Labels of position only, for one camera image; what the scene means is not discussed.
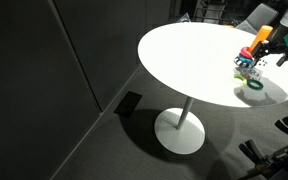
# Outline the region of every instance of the black object on floor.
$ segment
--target black object on floor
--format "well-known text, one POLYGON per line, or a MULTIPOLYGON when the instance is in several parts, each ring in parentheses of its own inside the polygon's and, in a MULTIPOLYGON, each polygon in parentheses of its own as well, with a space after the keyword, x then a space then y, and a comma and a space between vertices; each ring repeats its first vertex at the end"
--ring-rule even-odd
POLYGON ((127 92, 123 100, 115 109, 114 113, 129 118, 137 104, 140 102, 142 95, 134 93, 134 92, 127 92))

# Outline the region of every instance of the green ring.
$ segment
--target green ring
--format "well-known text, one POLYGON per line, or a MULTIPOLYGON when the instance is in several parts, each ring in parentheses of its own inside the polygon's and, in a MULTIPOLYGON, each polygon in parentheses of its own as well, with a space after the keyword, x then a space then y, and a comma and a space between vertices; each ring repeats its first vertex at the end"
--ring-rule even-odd
POLYGON ((255 80, 255 79, 248 79, 247 80, 247 86, 250 87, 251 89, 254 89, 254 90, 261 90, 264 87, 264 85, 261 82, 255 80))
POLYGON ((242 81, 242 83, 234 81, 234 82, 236 82, 238 84, 242 84, 242 85, 246 84, 246 79, 242 75, 234 74, 234 79, 240 79, 242 81))

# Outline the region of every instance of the dark gray wall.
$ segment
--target dark gray wall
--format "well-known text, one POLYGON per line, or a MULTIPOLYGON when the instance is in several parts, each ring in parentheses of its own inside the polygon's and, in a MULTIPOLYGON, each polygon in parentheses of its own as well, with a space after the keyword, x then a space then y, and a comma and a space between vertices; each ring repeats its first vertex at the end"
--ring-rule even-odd
POLYGON ((0 1, 0 179, 48 179, 99 116, 47 0, 0 1))
POLYGON ((102 110, 134 73, 145 0, 56 0, 102 110))
POLYGON ((146 31, 167 24, 169 20, 171 0, 146 1, 146 31))

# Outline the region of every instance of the gray carpet floor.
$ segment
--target gray carpet floor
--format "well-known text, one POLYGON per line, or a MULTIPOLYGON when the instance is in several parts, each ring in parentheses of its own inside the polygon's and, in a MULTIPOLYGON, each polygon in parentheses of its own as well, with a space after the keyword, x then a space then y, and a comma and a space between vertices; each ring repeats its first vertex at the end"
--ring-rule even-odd
POLYGON ((197 152, 176 155, 154 135, 154 120, 167 108, 184 106, 186 96, 153 78, 142 66, 101 116, 55 180, 231 180, 252 162, 238 145, 253 139, 263 154, 288 145, 274 123, 288 116, 288 101, 261 108, 234 108, 195 100, 191 112, 206 132, 197 152), (130 118, 114 113, 128 91, 143 95, 130 118))

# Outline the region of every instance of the orange object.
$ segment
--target orange object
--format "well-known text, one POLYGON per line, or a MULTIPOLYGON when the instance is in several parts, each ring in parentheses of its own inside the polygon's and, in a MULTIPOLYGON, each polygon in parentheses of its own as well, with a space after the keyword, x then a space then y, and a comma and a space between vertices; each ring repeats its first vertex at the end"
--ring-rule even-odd
POLYGON ((226 27, 229 27, 229 28, 234 28, 234 26, 232 26, 232 25, 227 25, 227 24, 224 24, 223 26, 226 26, 226 27))
POLYGON ((266 40, 266 38, 268 37, 268 35, 270 35, 270 33, 272 32, 273 28, 272 26, 267 26, 264 25, 261 27, 261 29, 258 31, 252 45, 250 46, 250 48, 248 49, 248 52, 252 52, 253 49, 255 48, 255 46, 260 42, 260 41, 264 41, 266 40))

